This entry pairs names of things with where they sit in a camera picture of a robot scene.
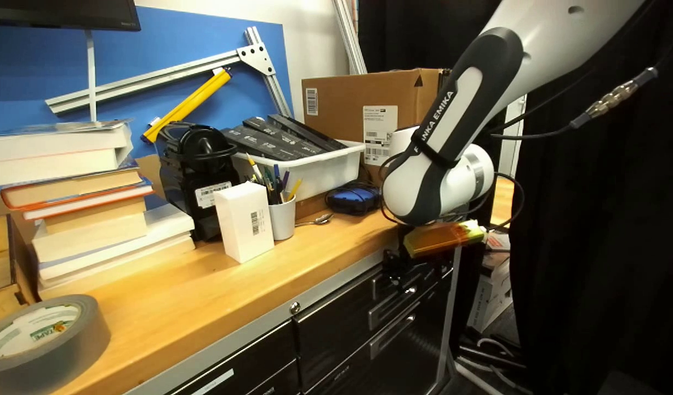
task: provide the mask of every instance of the white cup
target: white cup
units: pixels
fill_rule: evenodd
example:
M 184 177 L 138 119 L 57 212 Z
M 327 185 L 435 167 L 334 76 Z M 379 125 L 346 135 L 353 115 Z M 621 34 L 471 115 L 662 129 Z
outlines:
M 296 225 L 296 199 L 271 205 L 271 220 L 273 220 L 273 238 L 276 242 L 290 239 L 295 234 L 295 225 Z

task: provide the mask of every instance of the black container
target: black container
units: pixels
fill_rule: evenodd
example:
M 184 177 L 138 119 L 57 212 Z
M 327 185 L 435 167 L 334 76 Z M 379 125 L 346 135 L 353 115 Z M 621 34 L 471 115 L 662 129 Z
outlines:
M 160 131 L 156 149 L 164 198 L 195 220 L 192 238 L 219 242 L 214 191 L 239 185 L 230 163 L 238 146 L 209 125 L 171 124 Z

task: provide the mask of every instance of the black cloth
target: black cloth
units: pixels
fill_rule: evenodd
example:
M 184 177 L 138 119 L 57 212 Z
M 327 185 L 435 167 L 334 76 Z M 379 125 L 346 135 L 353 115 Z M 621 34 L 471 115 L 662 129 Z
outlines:
M 599 392 L 624 372 L 673 392 L 673 0 L 654 0 L 585 69 L 533 93 L 549 131 L 613 85 L 660 61 L 660 79 L 584 129 L 530 140 L 517 177 L 511 278 L 535 392 Z

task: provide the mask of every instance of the wooden countertop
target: wooden countertop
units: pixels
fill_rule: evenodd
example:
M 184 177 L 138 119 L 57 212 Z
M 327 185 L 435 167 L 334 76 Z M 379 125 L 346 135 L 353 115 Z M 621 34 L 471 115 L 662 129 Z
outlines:
M 250 264 L 207 244 L 154 271 L 90 289 L 113 332 L 103 355 L 57 392 L 124 392 L 222 335 L 288 304 L 357 260 L 389 246 L 396 225 L 379 212 L 334 215 Z

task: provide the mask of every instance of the stack of books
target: stack of books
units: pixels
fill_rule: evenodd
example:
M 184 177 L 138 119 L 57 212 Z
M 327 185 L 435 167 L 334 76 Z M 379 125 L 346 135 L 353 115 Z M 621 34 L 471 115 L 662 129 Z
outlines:
M 127 124 L 57 124 L 0 137 L 0 187 L 118 170 L 127 158 Z
M 2 203 L 33 225 L 43 288 L 99 275 L 167 244 L 192 244 L 192 215 L 154 196 L 137 170 L 9 187 Z

